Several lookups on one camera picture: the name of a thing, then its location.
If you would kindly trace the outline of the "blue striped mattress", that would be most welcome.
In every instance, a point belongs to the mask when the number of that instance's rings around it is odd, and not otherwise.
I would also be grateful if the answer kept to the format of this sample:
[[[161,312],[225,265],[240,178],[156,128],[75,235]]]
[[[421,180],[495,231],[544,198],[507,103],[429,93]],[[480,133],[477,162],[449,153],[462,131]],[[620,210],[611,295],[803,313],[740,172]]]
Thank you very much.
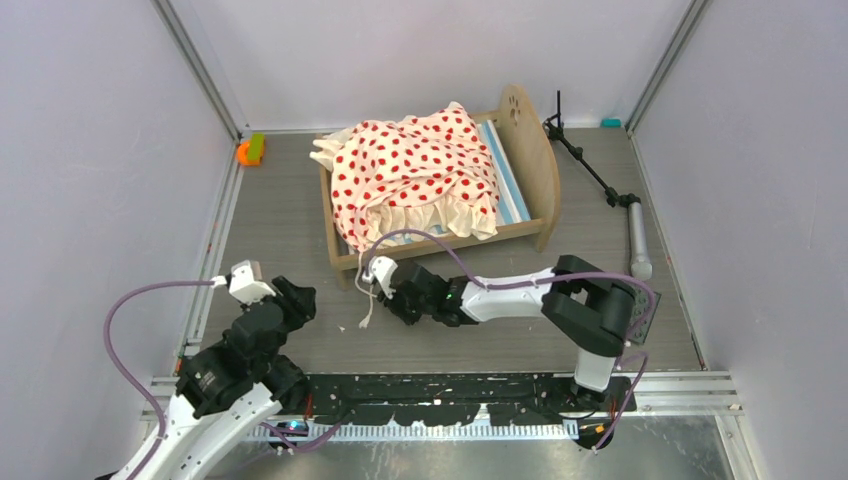
[[[478,124],[482,141],[489,148],[496,169],[500,198],[497,204],[497,226],[504,227],[531,220],[531,215],[520,190],[509,159],[499,139],[495,124],[486,120]]]

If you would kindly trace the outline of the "strawberry print ruffled blanket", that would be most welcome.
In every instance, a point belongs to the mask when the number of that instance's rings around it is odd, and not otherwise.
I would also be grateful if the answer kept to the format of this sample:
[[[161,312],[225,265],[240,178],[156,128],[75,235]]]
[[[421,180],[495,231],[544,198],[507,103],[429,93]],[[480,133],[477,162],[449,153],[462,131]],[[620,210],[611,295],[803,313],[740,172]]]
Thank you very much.
[[[424,232],[486,240],[506,217],[497,162],[457,102],[426,117],[366,120],[313,144],[330,221],[357,253]]]

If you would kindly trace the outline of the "wooden pet bed frame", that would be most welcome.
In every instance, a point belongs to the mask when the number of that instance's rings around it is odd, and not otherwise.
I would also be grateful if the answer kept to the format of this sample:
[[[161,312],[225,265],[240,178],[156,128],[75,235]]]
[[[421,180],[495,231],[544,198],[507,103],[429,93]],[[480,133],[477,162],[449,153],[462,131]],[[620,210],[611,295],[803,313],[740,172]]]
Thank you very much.
[[[477,126],[486,120],[494,122],[529,209],[531,220],[504,227],[497,226],[496,234],[486,240],[479,240],[473,236],[461,238],[454,234],[432,235],[424,232],[420,241],[387,247],[376,241],[371,248],[378,248],[396,258],[406,258],[431,253],[433,237],[440,237],[455,247],[466,247],[530,236],[534,239],[537,250],[545,249],[559,219],[561,186],[552,147],[532,102],[523,88],[510,85],[503,90],[499,106],[495,110],[477,114],[472,114],[466,109],[465,111]],[[320,164],[319,166],[329,261],[331,267],[342,274],[354,270],[358,262],[364,258],[366,251],[357,253],[350,248],[332,225],[329,218],[330,207],[324,197],[326,189],[323,185],[328,175],[323,166]]]

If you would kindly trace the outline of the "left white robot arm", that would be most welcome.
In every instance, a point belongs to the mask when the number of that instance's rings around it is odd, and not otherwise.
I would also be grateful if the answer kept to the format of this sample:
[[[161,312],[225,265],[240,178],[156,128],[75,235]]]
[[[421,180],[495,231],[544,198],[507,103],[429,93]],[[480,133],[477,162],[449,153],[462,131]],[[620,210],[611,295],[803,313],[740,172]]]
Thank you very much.
[[[241,313],[221,340],[183,362],[156,430],[117,479],[203,479],[262,421],[305,405],[307,377],[280,349],[315,318],[316,289],[264,280],[250,260],[208,284],[226,288]]]

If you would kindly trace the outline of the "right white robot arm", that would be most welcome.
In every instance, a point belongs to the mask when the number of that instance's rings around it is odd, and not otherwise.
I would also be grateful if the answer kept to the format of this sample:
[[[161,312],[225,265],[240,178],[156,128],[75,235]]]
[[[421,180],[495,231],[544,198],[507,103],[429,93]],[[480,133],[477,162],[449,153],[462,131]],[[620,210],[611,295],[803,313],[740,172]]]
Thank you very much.
[[[359,278],[378,288],[377,302],[407,325],[428,316],[448,327],[500,319],[540,318],[551,322],[578,348],[571,397],[596,410],[611,395],[610,381],[636,325],[637,296],[648,305],[655,293],[639,279],[605,272],[574,256],[524,276],[442,278],[412,260],[375,256]]]

